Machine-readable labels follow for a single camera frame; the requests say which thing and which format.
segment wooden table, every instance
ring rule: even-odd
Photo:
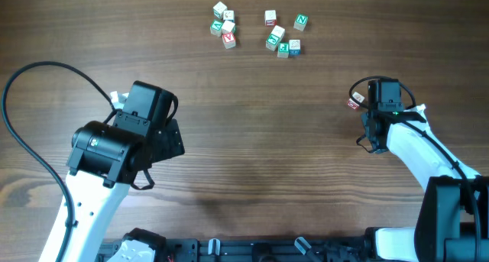
[[[209,32],[218,1],[237,15],[230,50]],[[362,77],[401,79],[439,139],[489,174],[487,1],[0,0],[0,85],[23,65],[58,60],[106,92],[141,80],[178,95],[186,154],[154,166],[151,191],[130,191],[107,238],[134,227],[169,238],[359,235],[415,225],[423,200],[394,155],[355,145],[363,128],[347,92]],[[302,55],[265,48],[267,9]],[[309,16],[304,32],[293,29],[298,13]],[[88,83],[56,67],[22,75],[8,110],[63,177],[73,132],[109,113]],[[61,191],[4,125],[0,141],[0,260],[36,260]]]

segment black cable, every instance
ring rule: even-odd
[[[117,114],[117,112],[119,112],[119,111],[121,111],[121,110],[120,109],[114,109],[114,110],[112,110],[110,112],[110,114],[107,116],[107,118],[105,118],[105,120],[103,121],[103,123],[104,124],[107,124],[110,121],[110,119],[112,119],[112,117],[114,117]]]
[[[173,112],[171,112],[170,116],[168,116],[165,125],[168,125],[170,123],[170,121],[174,117],[177,109],[178,109],[178,98],[174,95],[173,96]]]
[[[360,79],[359,81],[357,81],[356,83],[353,84],[353,86],[351,86],[350,90],[348,91],[348,94],[350,95],[350,98],[353,100],[353,102],[356,102],[358,105],[360,105],[362,108],[366,108],[368,109],[368,105],[365,105],[363,102],[359,102],[357,99],[355,99],[355,97],[353,97],[353,94],[351,94],[353,92],[353,89],[355,89],[355,87],[357,87],[357,85],[359,85],[360,83],[362,82],[365,82],[365,81],[368,81],[368,80],[371,80],[371,79],[392,79],[388,76],[369,76],[369,77],[366,77],[366,78],[363,78],[363,79]],[[410,109],[410,108],[413,108],[416,106],[416,99],[414,98],[414,95],[413,93],[411,92],[410,89],[407,88],[407,86],[405,86],[404,84],[402,84],[401,82],[399,82],[399,85],[402,89],[406,90],[407,94],[410,96],[411,98],[411,102],[412,102],[412,105],[408,106],[406,109]]]
[[[452,157],[445,151],[445,149],[443,149],[443,147],[440,146],[438,144],[438,142],[436,142],[433,138],[431,138],[426,133],[426,131],[422,131],[421,129],[417,128],[415,125],[412,125],[412,124],[410,124],[407,121],[400,120],[400,119],[396,118],[395,116],[390,115],[389,113],[380,112],[378,110],[368,108],[367,105],[360,103],[357,99],[355,99],[353,97],[353,95],[351,94],[351,92],[353,91],[353,89],[357,85],[359,85],[360,83],[362,83],[364,81],[367,81],[367,80],[371,80],[371,79],[390,79],[390,78],[389,77],[386,77],[386,76],[370,76],[370,77],[366,77],[366,78],[360,79],[359,81],[357,81],[356,83],[354,83],[353,86],[350,88],[350,91],[348,92],[348,94],[350,95],[350,98],[354,102],[356,102],[357,104],[359,104],[361,107],[367,108],[371,112],[375,112],[375,113],[377,113],[379,115],[382,115],[382,116],[384,116],[386,118],[389,118],[393,122],[398,122],[398,123],[404,124],[408,128],[411,128],[414,131],[416,131],[417,133],[419,133],[422,137],[424,137],[426,140],[428,140],[434,147],[436,147],[436,149],[438,149],[440,151],[440,153],[446,158],[446,160],[457,171],[457,173],[458,173],[458,175],[460,175],[461,180],[462,180],[462,183],[463,183],[463,185],[464,185],[464,187],[465,187],[465,189],[466,189],[466,191],[468,193],[468,196],[469,196],[469,199],[470,199],[470,203],[471,203],[471,207],[472,207],[472,212],[474,213],[474,224],[475,224],[475,253],[474,253],[474,261],[475,262],[479,261],[480,256],[481,256],[481,239],[482,239],[482,237],[481,237],[481,216],[479,215],[479,209],[477,207],[477,200],[475,199],[474,193],[472,192],[472,188],[471,188],[470,183],[468,182],[467,176],[461,170],[458,161],[455,162],[452,159]],[[400,84],[400,86],[404,90],[406,90],[406,92],[411,97],[411,100],[413,101],[413,104],[409,108],[415,107],[416,106],[416,100],[414,99],[413,93],[404,84],[402,84],[401,82],[399,82],[399,84]]]
[[[32,69],[32,68],[35,68],[35,67],[38,67],[38,66],[59,66],[59,67],[63,67],[63,68],[66,68],[68,70],[71,70],[73,71],[74,73],[80,75],[81,77],[83,77],[84,79],[86,79],[88,82],[90,82],[90,84],[95,87],[103,96],[104,98],[108,101],[108,103],[110,104],[111,108],[112,108],[112,112],[115,112],[115,108],[114,108],[114,105],[112,104],[110,98],[108,97],[107,94],[105,94],[105,92],[100,88],[100,86],[98,86],[94,81],[93,79],[90,79],[90,77],[88,77],[87,75],[85,75],[83,72],[79,71],[78,69],[76,69],[75,67],[72,67],[72,66],[69,66],[67,64],[64,64],[64,63],[58,63],[58,62],[53,62],[53,61],[44,61],[44,62],[38,62],[38,63],[31,63],[31,64],[28,64],[27,66],[24,66],[22,68],[20,68],[19,70],[17,70],[11,77],[10,79],[7,81],[7,84],[5,85],[5,88],[3,90],[3,93],[2,93],[2,117],[3,117],[3,120],[5,122],[5,126],[7,127],[7,130],[8,132],[10,132],[10,134],[12,135],[12,137],[34,158],[36,159],[44,168],[46,168],[46,170],[51,174],[51,176],[53,176],[53,178],[56,180],[56,183],[60,186],[61,188],[61,191],[63,192],[63,196],[66,200],[66,206],[67,206],[67,209],[68,209],[68,216],[66,218],[66,230],[65,230],[65,234],[64,234],[64,237],[63,237],[63,242],[61,244],[61,248],[60,248],[60,251],[57,255],[57,258],[56,258],[56,262],[61,262],[63,260],[63,256],[66,252],[66,248],[68,247],[68,243],[70,241],[70,236],[71,236],[71,231],[72,231],[72,228],[73,228],[73,217],[74,217],[74,205],[73,205],[73,199],[70,195],[70,191],[68,190],[68,187],[66,186],[66,184],[63,182],[63,180],[61,179],[61,177],[58,175],[58,173],[56,172],[56,170],[53,169],[52,166],[50,166],[50,164],[48,164],[41,156],[39,156],[39,154],[37,154],[33,149],[32,147],[30,147],[27,143],[25,143],[24,140],[22,140],[21,136],[19,136],[19,134],[17,133],[17,131],[15,131],[15,129],[12,127],[11,125],[11,122],[8,118],[8,114],[7,114],[7,94],[8,94],[8,90],[10,89],[10,86],[11,84],[14,82],[15,79],[17,79],[17,77],[19,77],[23,72],[29,70],[29,69]]]

